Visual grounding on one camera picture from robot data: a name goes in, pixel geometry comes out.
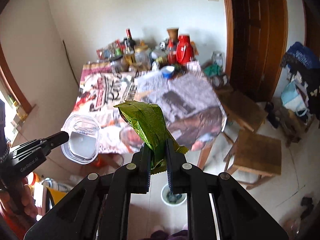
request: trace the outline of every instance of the red thermos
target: red thermos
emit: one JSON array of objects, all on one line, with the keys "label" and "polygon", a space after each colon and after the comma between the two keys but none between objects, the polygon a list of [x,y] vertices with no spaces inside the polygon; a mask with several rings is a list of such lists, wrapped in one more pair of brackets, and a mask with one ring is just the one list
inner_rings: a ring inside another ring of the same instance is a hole
[{"label": "red thermos", "polygon": [[180,35],[177,45],[177,62],[181,65],[193,60],[193,47],[189,35]]}]

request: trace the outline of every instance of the white wall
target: white wall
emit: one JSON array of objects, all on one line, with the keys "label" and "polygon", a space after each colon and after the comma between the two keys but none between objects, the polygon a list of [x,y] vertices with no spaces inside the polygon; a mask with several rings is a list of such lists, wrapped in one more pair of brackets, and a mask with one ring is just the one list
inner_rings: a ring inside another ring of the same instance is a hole
[{"label": "white wall", "polygon": [[196,43],[200,63],[227,49],[224,0],[49,0],[60,38],[65,40],[76,77],[96,50],[126,36],[158,43],[166,29],[179,27]]},{"label": "white wall", "polygon": [[[286,50],[288,50],[296,41],[300,41],[303,44],[305,39],[305,16],[302,0],[287,0],[287,6],[288,40]],[[281,92],[287,85],[287,71],[282,69],[273,97],[279,98],[281,96]]]},{"label": "white wall", "polygon": [[[0,41],[15,81],[31,105],[36,104],[15,143],[57,133],[73,108],[78,88],[48,0],[10,0],[0,15]],[[60,148],[49,158],[37,170],[40,175],[67,179],[79,170]]]}]

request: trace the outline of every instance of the terracotta pot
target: terracotta pot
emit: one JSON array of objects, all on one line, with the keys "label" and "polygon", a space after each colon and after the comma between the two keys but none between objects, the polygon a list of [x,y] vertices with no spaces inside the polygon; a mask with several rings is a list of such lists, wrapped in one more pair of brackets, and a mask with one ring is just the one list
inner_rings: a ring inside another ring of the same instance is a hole
[{"label": "terracotta pot", "polygon": [[179,31],[179,28],[167,29],[167,32],[171,40],[178,41],[178,31]]}]

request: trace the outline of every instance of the metal screw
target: metal screw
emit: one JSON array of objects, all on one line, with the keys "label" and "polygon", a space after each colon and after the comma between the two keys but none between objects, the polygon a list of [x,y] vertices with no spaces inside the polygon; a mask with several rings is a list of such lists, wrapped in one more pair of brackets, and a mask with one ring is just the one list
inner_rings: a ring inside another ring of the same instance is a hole
[{"label": "metal screw", "polygon": [[183,163],[182,164],[182,168],[184,168],[185,170],[190,170],[192,168],[192,164],[190,163]]},{"label": "metal screw", "polygon": [[127,164],[127,169],[128,170],[134,170],[137,167],[137,165],[135,165],[134,163],[128,163]]},{"label": "metal screw", "polygon": [[88,180],[95,180],[95,179],[97,179],[97,177],[98,177],[97,173],[90,173],[88,175]]},{"label": "metal screw", "polygon": [[221,179],[228,180],[230,179],[229,173],[223,172],[220,174]]}]

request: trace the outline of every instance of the green snack package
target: green snack package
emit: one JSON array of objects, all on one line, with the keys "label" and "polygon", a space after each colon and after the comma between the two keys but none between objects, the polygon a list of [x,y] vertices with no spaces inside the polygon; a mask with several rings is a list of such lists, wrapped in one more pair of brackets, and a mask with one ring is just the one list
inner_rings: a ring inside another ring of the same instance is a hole
[{"label": "green snack package", "polygon": [[151,158],[151,174],[167,170],[164,158],[165,141],[171,138],[176,152],[185,154],[188,148],[179,146],[167,130],[161,108],[155,104],[137,101],[125,101],[116,105],[122,118],[137,132],[141,139],[154,152]]}]

